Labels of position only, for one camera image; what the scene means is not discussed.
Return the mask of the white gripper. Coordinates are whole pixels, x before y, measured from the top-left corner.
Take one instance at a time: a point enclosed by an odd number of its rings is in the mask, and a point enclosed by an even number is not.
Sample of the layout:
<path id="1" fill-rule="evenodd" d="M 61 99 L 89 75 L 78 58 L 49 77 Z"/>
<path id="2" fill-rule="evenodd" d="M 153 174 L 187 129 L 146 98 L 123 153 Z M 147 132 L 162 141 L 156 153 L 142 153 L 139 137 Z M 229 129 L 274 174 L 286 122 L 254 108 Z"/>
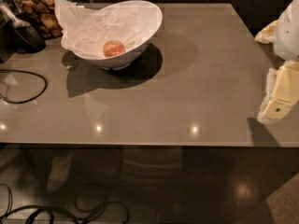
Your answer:
<path id="1" fill-rule="evenodd" d="M 265 26 L 254 39 L 274 46 L 274 53 L 286 62 L 270 68 L 266 77 L 265 97 L 257 120 L 273 124 L 284 119 L 299 102 L 299 0 L 292 0 L 278 21 Z"/>

